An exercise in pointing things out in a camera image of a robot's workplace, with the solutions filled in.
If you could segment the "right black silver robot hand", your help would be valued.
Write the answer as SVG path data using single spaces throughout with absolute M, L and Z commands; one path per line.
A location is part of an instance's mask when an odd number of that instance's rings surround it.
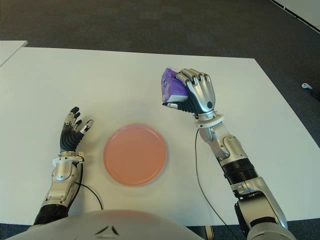
M 192 114 L 214 111 L 216 97 L 211 78 L 204 72 L 166 68 L 161 77 L 162 105 Z

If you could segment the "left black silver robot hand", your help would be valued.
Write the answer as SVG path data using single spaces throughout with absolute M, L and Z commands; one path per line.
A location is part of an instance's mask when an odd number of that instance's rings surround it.
M 60 134 L 59 146 L 60 152 L 75 152 L 79 143 L 94 124 L 90 119 L 83 126 L 82 120 L 78 117 L 81 115 L 80 109 L 75 106 L 67 114 Z

